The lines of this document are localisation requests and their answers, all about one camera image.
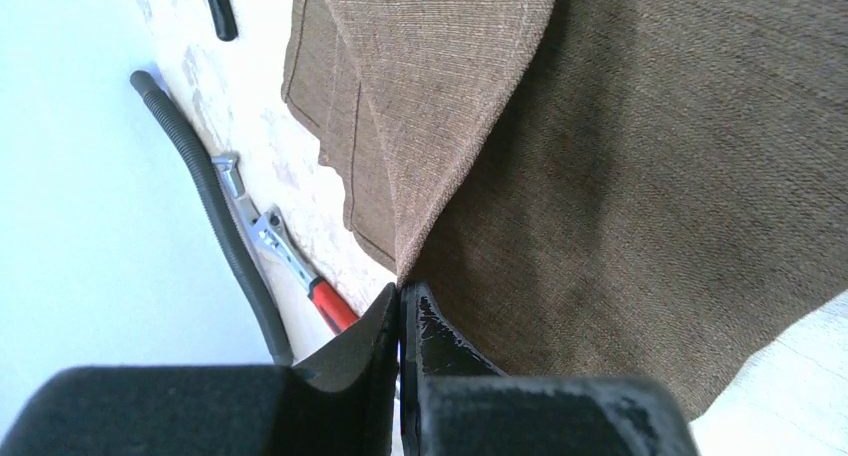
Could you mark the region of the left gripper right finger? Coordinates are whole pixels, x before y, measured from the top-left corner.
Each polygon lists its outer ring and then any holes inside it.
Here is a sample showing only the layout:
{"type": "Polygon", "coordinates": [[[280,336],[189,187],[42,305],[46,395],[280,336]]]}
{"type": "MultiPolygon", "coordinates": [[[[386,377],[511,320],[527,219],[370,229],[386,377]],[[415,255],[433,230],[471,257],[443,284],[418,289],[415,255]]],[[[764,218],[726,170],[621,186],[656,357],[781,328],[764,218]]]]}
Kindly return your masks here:
{"type": "Polygon", "coordinates": [[[688,423],[642,377],[508,376],[439,310],[400,293],[400,428],[407,455],[695,455],[688,423]]]}

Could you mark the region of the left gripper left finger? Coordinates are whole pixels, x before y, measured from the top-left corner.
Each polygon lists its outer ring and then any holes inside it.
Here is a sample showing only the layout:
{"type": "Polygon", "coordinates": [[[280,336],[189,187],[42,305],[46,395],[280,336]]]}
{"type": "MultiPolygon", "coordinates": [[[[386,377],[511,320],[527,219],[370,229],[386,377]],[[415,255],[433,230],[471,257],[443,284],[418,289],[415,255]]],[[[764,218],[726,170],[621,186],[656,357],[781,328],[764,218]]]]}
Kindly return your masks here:
{"type": "Polygon", "coordinates": [[[398,295],[293,366],[78,367],[28,401],[5,455],[387,455],[398,295]]]}

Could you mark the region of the brown cloth napkin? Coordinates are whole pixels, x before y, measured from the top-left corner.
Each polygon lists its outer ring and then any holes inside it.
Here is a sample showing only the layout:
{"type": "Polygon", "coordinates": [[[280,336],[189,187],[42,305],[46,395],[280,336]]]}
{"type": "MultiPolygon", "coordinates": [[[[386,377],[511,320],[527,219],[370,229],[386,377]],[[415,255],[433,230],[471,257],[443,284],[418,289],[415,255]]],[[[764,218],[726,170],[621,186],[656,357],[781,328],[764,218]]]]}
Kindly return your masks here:
{"type": "Polygon", "coordinates": [[[509,373],[697,417],[847,287],[847,0],[293,0],[282,96],[509,373]]]}

